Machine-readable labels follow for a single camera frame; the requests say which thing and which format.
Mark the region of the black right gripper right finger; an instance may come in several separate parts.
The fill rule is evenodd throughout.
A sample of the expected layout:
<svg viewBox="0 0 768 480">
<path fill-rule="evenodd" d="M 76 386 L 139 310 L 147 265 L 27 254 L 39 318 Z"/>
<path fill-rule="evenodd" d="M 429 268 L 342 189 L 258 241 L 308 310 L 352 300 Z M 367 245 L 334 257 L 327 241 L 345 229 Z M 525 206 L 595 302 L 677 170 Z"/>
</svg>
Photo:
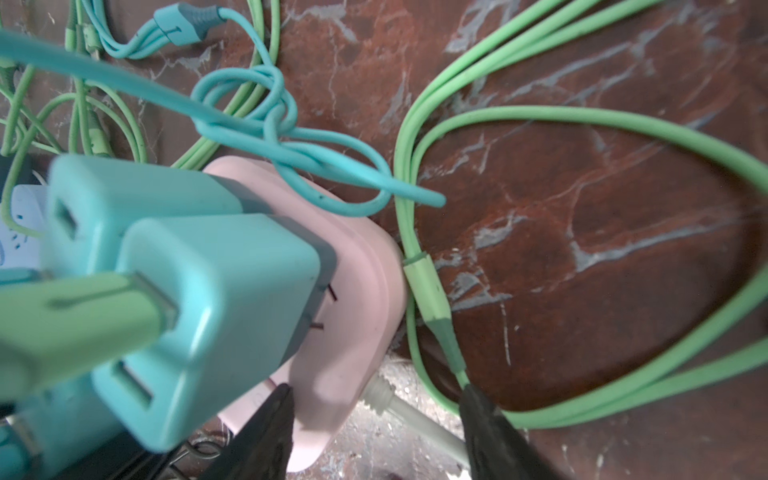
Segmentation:
<svg viewBox="0 0 768 480">
<path fill-rule="evenodd" d="M 501 409 L 476 386 L 467 385 L 459 401 L 472 479 L 560 479 L 509 423 Z"/>
</svg>

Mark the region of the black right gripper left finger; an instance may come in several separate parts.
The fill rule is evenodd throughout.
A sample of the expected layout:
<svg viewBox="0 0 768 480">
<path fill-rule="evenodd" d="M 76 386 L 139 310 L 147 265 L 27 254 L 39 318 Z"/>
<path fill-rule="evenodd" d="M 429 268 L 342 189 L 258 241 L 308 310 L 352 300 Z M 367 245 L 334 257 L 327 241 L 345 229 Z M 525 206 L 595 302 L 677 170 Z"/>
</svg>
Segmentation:
<svg viewBox="0 0 768 480">
<path fill-rule="evenodd" d="M 280 384 L 201 479 L 285 479 L 293 450 L 293 388 Z"/>
</svg>

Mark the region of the pink power strip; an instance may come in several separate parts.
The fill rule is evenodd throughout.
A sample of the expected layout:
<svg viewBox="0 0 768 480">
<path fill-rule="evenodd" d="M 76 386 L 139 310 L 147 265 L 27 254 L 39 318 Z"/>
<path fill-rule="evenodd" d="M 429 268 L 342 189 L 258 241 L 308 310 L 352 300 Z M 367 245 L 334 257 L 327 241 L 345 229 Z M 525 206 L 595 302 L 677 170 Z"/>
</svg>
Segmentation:
<svg viewBox="0 0 768 480">
<path fill-rule="evenodd" d="M 234 434 L 277 385 L 293 388 L 291 472 L 310 467 L 339 433 L 381 364 L 404 316 L 407 282 L 399 247 L 367 217 L 343 217 L 301 198 L 266 161 L 221 157 L 206 173 L 235 180 L 328 243 L 337 267 L 298 352 L 267 380 L 220 412 Z"/>
</svg>

